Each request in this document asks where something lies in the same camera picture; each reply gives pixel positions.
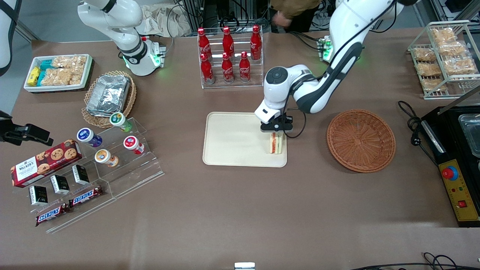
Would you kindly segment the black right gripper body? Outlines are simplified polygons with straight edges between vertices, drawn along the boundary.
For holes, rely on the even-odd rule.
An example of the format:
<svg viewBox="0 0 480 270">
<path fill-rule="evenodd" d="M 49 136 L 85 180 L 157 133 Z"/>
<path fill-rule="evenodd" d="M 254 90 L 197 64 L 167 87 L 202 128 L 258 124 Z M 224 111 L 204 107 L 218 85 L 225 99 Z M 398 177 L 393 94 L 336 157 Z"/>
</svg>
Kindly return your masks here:
<svg viewBox="0 0 480 270">
<path fill-rule="evenodd" d="M 6 112 L 0 111 L 0 141 L 12 145 L 18 145 L 15 140 L 6 137 L 7 133 L 10 131 L 15 131 L 15 124 L 12 121 L 12 116 Z"/>
</svg>

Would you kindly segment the bare person hand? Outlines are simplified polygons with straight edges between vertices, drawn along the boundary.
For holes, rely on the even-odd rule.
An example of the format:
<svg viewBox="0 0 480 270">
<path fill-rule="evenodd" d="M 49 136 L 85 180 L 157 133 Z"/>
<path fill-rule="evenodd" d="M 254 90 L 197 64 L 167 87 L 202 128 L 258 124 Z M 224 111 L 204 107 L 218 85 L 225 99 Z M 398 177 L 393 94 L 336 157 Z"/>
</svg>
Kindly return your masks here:
<svg viewBox="0 0 480 270">
<path fill-rule="evenodd" d="M 290 25 L 292 20 L 288 19 L 282 12 L 277 11 L 272 18 L 272 21 L 275 25 L 281 26 L 287 29 Z"/>
</svg>

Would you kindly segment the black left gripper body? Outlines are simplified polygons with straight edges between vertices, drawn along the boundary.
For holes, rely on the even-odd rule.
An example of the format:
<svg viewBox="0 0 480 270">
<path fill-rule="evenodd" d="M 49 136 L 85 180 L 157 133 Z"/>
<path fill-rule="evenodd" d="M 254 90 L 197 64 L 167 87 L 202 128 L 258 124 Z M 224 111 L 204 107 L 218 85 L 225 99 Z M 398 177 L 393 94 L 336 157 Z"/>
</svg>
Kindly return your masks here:
<svg viewBox="0 0 480 270">
<path fill-rule="evenodd" d="M 288 115 L 278 116 L 271 119 L 268 124 L 261 123 L 260 130 L 264 133 L 290 133 L 293 131 L 293 117 Z"/>
</svg>

